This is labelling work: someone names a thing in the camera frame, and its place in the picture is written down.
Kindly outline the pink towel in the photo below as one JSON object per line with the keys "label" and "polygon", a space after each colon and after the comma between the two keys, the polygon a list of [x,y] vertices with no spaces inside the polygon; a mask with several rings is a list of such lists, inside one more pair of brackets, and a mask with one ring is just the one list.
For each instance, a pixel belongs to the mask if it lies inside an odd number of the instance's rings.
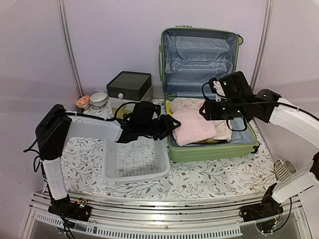
{"label": "pink towel", "polygon": [[217,135],[213,121],[207,121],[199,110],[178,111],[173,113],[172,117],[181,123],[181,126],[173,131],[173,137],[178,146],[213,138]]}

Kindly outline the white pink printed cloth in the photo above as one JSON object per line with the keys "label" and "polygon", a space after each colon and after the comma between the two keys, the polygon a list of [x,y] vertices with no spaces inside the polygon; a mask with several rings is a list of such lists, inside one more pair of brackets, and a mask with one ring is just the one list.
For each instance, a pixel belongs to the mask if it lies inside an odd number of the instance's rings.
{"label": "white pink printed cloth", "polygon": [[204,103],[204,99],[183,97],[165,101],[167,113],[181,124],[173,131],[178,146],[231,141],[232,124],[226,120],[208,119]]}

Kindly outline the white plastic mesh basket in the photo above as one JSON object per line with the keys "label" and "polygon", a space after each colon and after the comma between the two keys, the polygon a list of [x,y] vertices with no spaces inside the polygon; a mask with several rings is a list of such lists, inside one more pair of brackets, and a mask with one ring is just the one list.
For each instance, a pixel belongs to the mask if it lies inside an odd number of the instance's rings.
{"label": "white plastic mesh basket", "polygon": [[133,182],[168,174],[170,161],[165,140],[141,137],[129,143],[104,142],[102,175],[107,181]]}

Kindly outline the green hard-shell suitcase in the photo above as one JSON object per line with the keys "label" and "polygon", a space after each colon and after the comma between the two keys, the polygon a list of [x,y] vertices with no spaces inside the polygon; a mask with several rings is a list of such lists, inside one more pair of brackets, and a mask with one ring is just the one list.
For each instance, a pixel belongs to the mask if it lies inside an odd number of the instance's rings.
{"label": "green hard-shell suitcase", "polygon": [[[239,46],[243,37],[216,29],[179,26],[165,29],[159,47],[159,74],[165,103],[177,97],[215,99],[204,83],[236,70]],[[193,162],[246,156],[257,153],[260,146],[249,123],[239,118],[226,124],[233,126],[232,138],[224,143],[178,146],[168,138],[169,156],[173,162]]]}

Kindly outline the drawer cabinet with dark top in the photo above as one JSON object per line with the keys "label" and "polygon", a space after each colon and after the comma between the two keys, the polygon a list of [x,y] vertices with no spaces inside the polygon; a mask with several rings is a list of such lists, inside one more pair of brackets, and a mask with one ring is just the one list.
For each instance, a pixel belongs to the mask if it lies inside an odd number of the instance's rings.
{"label": "drawer cabinet with dark top", "polygon": [[123,118],[134,109],[130,102],[153,101],[152,75],[122,71],[106,85],[106,90],[113,113]]}

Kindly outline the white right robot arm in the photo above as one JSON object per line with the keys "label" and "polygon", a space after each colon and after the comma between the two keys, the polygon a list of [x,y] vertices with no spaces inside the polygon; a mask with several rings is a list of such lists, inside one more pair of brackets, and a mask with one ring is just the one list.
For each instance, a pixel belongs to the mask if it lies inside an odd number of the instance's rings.
{"label": "white right robot arm", "polygon": [[254,94],[241,71],[220,79],[212,78],[209,86],[216,99],[204,95],[199,113],[206,120],[241,118],[244,124],[252,119],[278,127],[275,140],[279,156],[297,163],[297,171],[283,181],[271,185],[261,202],[243,206],[239,215],[245,221],[255,221],[283,213],[283,202],[319,185],[319,119],[293,105],[280,94],[261,89]]}

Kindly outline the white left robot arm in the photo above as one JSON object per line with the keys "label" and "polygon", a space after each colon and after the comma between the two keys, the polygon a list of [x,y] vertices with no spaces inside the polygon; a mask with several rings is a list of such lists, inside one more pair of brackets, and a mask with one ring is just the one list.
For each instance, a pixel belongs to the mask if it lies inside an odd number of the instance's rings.
{"label": "white left robot arm", "polygon": [[92,207],[84,198],[72,202],[70,190],[113,193],[157,181],[169,172],[165,138],[180,122],[160,105],[141,101],[120,117],[71,112],[57,104],[35,130],[27,152],[35,152],[33,169],[41,171],[49,193],[49,213],[86,222]]}

